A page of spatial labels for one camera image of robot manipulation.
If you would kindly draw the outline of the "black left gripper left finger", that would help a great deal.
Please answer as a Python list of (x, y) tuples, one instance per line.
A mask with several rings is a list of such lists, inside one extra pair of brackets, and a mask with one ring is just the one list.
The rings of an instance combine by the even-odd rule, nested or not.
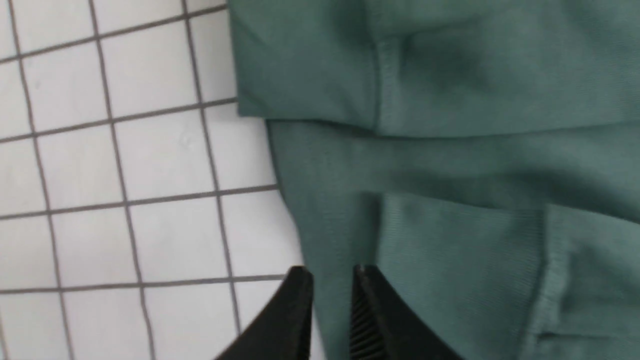
[(308, 360), (313, 334), (314, 278), (293, 266), (257, 317), (219, 360)]

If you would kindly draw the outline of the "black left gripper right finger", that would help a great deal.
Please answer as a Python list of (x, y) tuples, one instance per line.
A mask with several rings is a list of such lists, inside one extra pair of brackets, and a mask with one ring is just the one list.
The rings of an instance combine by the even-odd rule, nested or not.
[(418, 318), (376, 266), (355, 266), (352, 285), (350, 359), (461, 359)]

